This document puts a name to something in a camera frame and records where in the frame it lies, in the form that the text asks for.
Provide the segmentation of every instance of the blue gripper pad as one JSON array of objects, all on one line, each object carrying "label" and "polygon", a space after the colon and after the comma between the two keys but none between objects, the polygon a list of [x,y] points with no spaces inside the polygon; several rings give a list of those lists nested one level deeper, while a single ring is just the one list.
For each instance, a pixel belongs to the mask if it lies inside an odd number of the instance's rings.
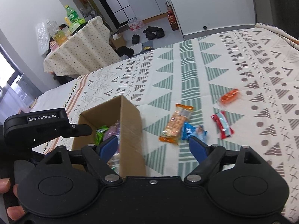
[{"label": "blue gripper pad", "polygon": [[198,161],[198,163],[201,163],[203,160],[205,160],[207,158],[206,149],[203,146],[201,146],[201,144],[198,143],[193,138],[191,138],[189,141],[189,149],[190,149],[190,152],[192,153],[192,155]]},{"label": "blue gripper pad", "polygon": [[99,147],[99,156],[105,163],[107,163],[118,149],[118,138],[116,136],[111,136],[103,141]]}]

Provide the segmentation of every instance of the bedsheet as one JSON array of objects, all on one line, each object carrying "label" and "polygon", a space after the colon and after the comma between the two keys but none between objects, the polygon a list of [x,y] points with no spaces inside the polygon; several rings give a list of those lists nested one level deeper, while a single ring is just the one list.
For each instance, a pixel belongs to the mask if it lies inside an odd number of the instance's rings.
[{"label": "bedsheet", "polygon": [[[226,107],[218,99],[238,88]],[[190,123],[204,125],[207,144],[229,150],[251,146],[288,183],[282,212],[296,221],[299,207],[299,51],[276,34],[244,29],[200,37],[150,51],[79,78],[64,107],[71,123],[81,112],[124,95],[140,110],[143,151],[149,176],[185,177],[198,162],[187,141],[174,145],[158,136],[176,103],[193,106]],[[224,110],[235,134],[225,140],[211,115]],[[71,149],[72,139],[48,142]]]}]

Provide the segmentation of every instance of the red bottle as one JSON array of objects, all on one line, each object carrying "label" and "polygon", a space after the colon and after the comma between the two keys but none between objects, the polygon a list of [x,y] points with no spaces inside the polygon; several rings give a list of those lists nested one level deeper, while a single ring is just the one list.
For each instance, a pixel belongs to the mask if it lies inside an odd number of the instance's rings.
[{"label": "red bottle", "polygon": [[172,30],[178,30],[178,22],[176,21],[176,18],[174,16],[174,13],[172,11],[168,11],[167,18],[169,20],[170,26]]}]

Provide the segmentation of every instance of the slipper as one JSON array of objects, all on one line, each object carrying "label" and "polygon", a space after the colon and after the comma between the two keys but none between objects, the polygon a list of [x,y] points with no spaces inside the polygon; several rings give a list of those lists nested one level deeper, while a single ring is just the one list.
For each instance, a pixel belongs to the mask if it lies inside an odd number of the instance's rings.
[{"label": "slipper", "polygon": [[140,41],[140,36],[139,35],[133,35],[132,44],[138,44],[139,41]]},{"label": "slipper", "polygon": [[156,38],[160,39],[165,36],[164,30],[162,28],[157,29]]},{"label": "slipper", "polygon": [[148,26],[146,30],[143,31],[144,34],[148,33],[148,32],[156,32],[158,29],[158,27],[151,27]]},{"label": "slipper", "polygon": [[147,37],[148,40],[153,40],[156,38],[156,35],[153,32],[147,32],[145,37]]}]

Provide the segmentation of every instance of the green snack package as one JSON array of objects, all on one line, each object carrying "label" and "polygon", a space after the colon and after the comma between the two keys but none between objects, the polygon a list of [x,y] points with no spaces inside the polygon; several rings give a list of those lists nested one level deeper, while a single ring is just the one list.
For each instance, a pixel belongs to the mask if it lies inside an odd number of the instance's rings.
[{"label": "green snack package", "polygon": [[103,140],[103,137],[104,137],[104,133],[108,129],[109,128],[107,127],[107,125],[103,125],[99,129],[96,130],[96,132],[95,132],[95,144],[96,145],[99,145],[101,143],[101,141]]}]

